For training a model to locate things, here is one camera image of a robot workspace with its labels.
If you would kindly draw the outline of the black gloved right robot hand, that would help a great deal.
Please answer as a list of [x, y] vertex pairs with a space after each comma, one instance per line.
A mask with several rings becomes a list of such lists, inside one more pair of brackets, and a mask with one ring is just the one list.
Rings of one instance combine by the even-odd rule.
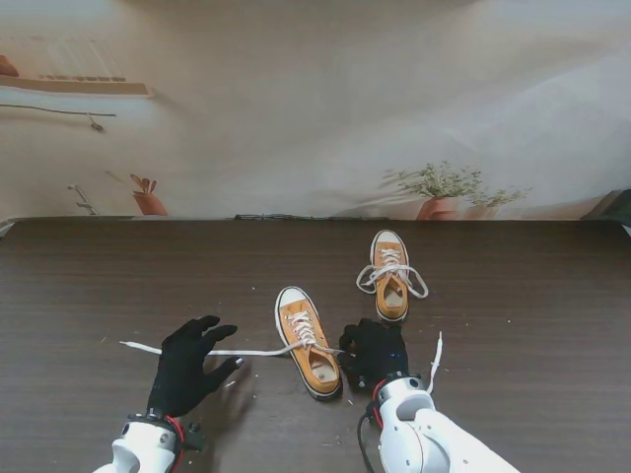
[[389, 375], [409, 375], [408, 357], [399, 326], [362, 318], [344, 328], [338, 364], [360, 389], [373, 389]]

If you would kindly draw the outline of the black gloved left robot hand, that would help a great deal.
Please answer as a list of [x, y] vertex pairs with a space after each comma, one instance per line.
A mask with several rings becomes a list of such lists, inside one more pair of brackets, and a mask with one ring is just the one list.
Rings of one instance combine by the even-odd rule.
[[204, 315], [188, 320], [169, 335], [162, 342], [147, 412], [160, 417], [182, 417], [217, 391], [239, 369], [241, 361], [232, 356], [210, 372], [204, 370], [204, 361], [218, 342], [237, 330], [235, 325], [222, 325], [217, 316]]

